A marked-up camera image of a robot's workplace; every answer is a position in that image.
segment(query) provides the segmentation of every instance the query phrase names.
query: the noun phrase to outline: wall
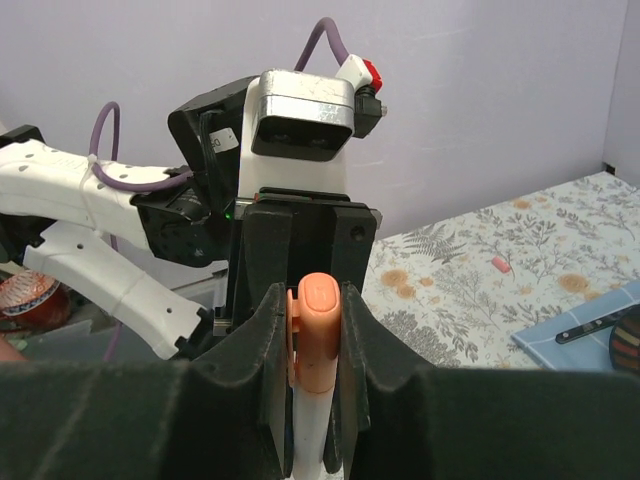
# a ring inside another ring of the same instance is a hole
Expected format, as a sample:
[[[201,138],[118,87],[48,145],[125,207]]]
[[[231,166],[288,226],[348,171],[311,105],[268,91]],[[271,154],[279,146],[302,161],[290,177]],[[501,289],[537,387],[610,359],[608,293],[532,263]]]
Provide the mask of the wall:
[[[640,186],[640,0],[630,0],[616,74],[604,160]]]
[[[315,21],[332,15],[385,80],[389,115],[349,144],[349,174],[352,197],[383,212],[389,235],[597,171],[626,3],[8,2],[0,111],[7,127],[33,123],[51,145],[83,152],[116,99],[122,160],[176,165],[169,112],[293,66]],[[308,71],[336,69],[323,39]],[[126,252],[167,284],[199,275]]]

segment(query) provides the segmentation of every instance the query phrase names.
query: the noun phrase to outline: floral tablecloth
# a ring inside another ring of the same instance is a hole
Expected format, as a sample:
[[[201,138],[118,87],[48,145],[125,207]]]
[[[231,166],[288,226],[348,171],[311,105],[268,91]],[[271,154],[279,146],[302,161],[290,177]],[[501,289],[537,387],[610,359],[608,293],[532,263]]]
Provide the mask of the floral tablecloth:
[[[599,173],[377,241],[363,297],[435,365],[533,368],[511,333],[638,278],[640,192]]]

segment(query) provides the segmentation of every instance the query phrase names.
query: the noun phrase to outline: pink eraser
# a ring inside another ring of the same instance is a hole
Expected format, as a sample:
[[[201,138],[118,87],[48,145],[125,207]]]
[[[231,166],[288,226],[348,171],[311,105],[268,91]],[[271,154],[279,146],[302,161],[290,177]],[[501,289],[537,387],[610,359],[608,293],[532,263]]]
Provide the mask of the pink eraser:
[[[504,260],[502,260],[500,257],[493,257],[493,260],[491,260],[491,263],[493,264],[494,267],[496,267],[502,273],[509,273],[509,271],[511,270],[511,267],[509,266],[509,264]]]

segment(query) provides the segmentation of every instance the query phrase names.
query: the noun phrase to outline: sticker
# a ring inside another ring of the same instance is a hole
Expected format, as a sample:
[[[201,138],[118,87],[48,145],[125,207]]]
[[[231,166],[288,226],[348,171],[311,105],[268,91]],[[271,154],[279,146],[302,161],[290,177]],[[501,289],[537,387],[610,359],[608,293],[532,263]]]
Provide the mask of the sticker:
[[[213,145],[213,151],[216,153],[226,152],[240,145],[233,130],[229,127],[210,133],[209,138],[211,145]]]

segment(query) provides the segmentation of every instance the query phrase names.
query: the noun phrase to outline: blue napkin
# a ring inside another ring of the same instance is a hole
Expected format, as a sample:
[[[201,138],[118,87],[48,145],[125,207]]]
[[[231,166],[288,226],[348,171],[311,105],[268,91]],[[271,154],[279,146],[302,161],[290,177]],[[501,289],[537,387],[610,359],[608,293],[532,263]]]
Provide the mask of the blue napkin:
[[[557,317],[526,328],[511,338],[541,367],[551,370],[611,372],[611,327],[560,345],[558,333],[640,303],[640,281],[612,290]]]

